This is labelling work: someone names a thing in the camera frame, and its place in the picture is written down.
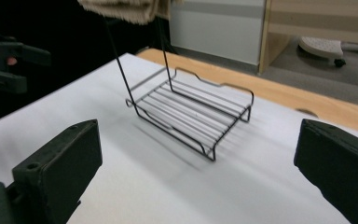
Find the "chair wheel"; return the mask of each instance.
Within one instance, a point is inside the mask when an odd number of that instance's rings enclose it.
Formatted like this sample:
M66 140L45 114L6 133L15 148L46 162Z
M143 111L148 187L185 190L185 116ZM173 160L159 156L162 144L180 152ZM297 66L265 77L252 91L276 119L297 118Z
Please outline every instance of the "chair wheel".
M334 64L336 65L336 67L342 67L347 63L345 63L345 60L343 59L335 59Z

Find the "black wire rack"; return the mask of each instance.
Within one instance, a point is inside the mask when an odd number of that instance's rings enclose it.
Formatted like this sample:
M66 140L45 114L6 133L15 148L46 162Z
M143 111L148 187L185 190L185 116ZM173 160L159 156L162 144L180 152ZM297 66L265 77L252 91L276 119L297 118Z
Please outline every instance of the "black wire rack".
M250 121L255 95L251 90L243 87L203 80L182 68L175 68L174 74L171 75L163 43L161 46L165 67L131 87L117 57L130 96L126 99L126 104L128 107L133 107L141 119L184 143L208 160L215 161L216 146L234 125L239 121L246 123ZM193 80L183 80L179 76L192 76ZM232 91L230 87L248 92L248 102L240 104L231 97L230 99L223 97L225 94L221 92ZM137 91L142 94L138 94L140 96L135 99L134 95Z

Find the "beige cloth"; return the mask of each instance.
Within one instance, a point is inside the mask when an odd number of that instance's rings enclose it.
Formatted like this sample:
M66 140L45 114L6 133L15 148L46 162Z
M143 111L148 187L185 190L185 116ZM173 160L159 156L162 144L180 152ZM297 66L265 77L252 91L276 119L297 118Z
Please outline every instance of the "beige cloth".
M169 19L171 0L77 0L86 10L105 17L136 24L147 24L159 16Z

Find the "white table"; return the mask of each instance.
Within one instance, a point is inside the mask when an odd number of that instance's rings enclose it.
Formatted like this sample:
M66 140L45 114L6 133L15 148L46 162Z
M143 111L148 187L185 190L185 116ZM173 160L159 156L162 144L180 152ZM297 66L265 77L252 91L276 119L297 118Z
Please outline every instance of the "white table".
M161 68L121 61L132 83ZM127 97L111 62L0 119L0 181L67 127L97 119L103 166L69 223L348 223L294 166L301 120L312 117L256 97L251 122L209 162L139 119Z

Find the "white cabinet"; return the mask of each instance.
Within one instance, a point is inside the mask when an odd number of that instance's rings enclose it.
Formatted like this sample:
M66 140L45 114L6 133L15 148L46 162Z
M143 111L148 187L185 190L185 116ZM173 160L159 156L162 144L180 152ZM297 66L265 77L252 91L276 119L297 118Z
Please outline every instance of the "white cabinet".
M172 5L171 43L258 65L264 12L264 0L185 0Z

